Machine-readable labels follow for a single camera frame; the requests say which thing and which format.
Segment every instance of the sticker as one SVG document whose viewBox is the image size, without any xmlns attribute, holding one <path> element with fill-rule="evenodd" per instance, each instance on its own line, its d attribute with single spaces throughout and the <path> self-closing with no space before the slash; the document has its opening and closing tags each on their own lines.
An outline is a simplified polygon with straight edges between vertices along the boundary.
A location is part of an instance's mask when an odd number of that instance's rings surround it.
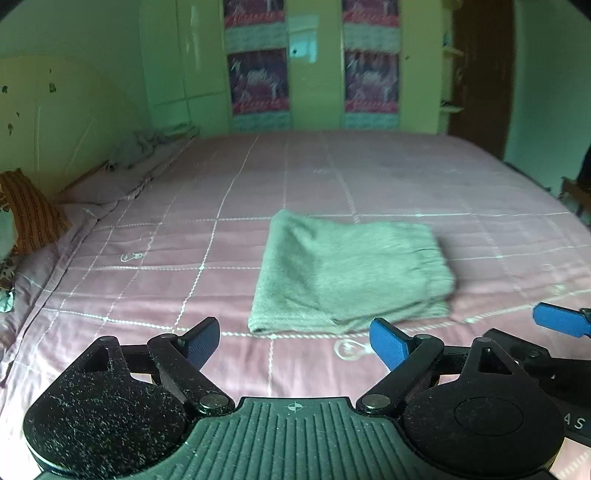
<svg viewBox="0 0 591 480">
<path fill-rule="evenodd" d="M 398 112 L 398 54 L 345 50 L 345 111 Z"/>
<path fill-rule="evenodd" d="M 400 28 L 362 23 L 343 24 L 345 50 L 399 53 L 402 48 Z"/>
<path fill-rule="evenodd" d="M 284 48 L 228 55 L 234 115 L 290 108 Z"/>
<path fill-rule="evenodd" d="M 343 22 L 397 27 L 398 0 L 343 0 Z"/>
<path fill-rule="evenodd" d="M 224 0 L 224 24 L 228 27 L 283 22 L 283 0 Z"/>
<path fill-rule="evenodd" d="M 291 129 L 291 112 L 246 113 L 234 116 L 236 132 L 280 132 Z"/>
<path fill-rule="evenodd" d="M 227 28 L 225 37 L 226 53 L 287 47 L 287 30 L 284 23 Z"/>
<path fill-rule="evenodd" d="M 299 402 L 293 401 L 288 406 L 286 406 L 286 408 L 288 410 L 291 410 L 292 412 L 297 412 L 297 411 L 300 411 L 302 408 L 304 408 L 304 406 Z"/>
<path fill-rule="evenodd" d="M 397 113 L 346 113 L 345 128 L 352 130 L 396 130 Z"/>
</svg>

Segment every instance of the pillow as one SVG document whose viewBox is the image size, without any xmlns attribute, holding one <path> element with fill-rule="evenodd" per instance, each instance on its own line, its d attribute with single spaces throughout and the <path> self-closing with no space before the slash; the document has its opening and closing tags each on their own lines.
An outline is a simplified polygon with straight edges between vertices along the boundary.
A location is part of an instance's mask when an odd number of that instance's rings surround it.
<svg viewBox="0 0 591 480">
<path fill-rule="evenodd" d="M 20 168 L 17 171 L 0 173 L 0 188 L 14 216 L 18 235 L 16 254 L 27 255 L 57 242 L 72 226 L 35 188 L 31 180 L 25 177 Z"/>
<path fill-rule="evenodd" d="M 14 216 L 0 186 L 0 312 L 10 312 L 14 304 L 12 281 L 16 261 L 17 230 Z"/>
</svg>

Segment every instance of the grid pattern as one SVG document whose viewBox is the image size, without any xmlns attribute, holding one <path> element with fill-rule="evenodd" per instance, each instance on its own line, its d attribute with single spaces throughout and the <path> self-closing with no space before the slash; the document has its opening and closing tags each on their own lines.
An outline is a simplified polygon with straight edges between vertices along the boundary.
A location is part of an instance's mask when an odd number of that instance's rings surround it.
<svg viewBox="0 0 591 480">
<path fill-rule="evenodd" d="M 216 316 L 222 340 L 203 371 L 235 400 L 355 400 L 375 384 L 385 368 L 366 332 L 248 331 L 269 222 L 283 207 L 345 223 L 430 225 L 457 289 L 448 319 L 400 325 L 411 335 L 469 345 L 496 327 L 556 356 L 590 357 L 584 342 L 533 328 L 530 316 L 541 300 L 591 304 L 588 231 L 480 149 L 446 137 L 350 131 L 195 142 L 97 223 L 28 327 L 0 390 L 0 476 L 34 477 L 22 415 L 100 335 L 142 343 Z M 554 469 L 582 480 L 588 461 L 586 449 L 569 446 Z"/>
</svg>

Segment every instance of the bolt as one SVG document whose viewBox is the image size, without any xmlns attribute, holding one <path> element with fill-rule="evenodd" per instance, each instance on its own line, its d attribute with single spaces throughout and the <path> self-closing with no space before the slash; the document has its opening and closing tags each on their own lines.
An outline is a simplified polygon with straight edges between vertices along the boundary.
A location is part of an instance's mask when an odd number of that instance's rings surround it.
<svg viewBox="0 0 591 480">
<path fill-rule="evenodd" d="M 199 403 L 206 410 L 217 410 L 219 408 L 224 408 L 226 405 L 230 403 L 230 401 L 224 395 L 220 395 L 218 393 L 210 393 L 209 395 L 205 395 L 201 400 L 199 400 Z"/>
<path fill-rule="evenodd" d="M 374 393 L 364 396 L 361 399 L 361 403 L 368 410 L 379 410 L 390 405 L 390 399 L 386 395 Z"/>
</svg>

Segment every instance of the green towel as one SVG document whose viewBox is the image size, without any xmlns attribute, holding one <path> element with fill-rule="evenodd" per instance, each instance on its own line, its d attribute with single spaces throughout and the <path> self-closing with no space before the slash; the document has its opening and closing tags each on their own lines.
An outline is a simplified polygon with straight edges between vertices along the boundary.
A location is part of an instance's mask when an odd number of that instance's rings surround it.
<svg viewBox="0 0 591 480">
<path fill-rule="evenodd" d="M 279 211 L 248 327 L 256 334 L 346 333 L 375 317 L 446 317 L 454 277 L 427 225 L 351 225 Z"/>
</svg>

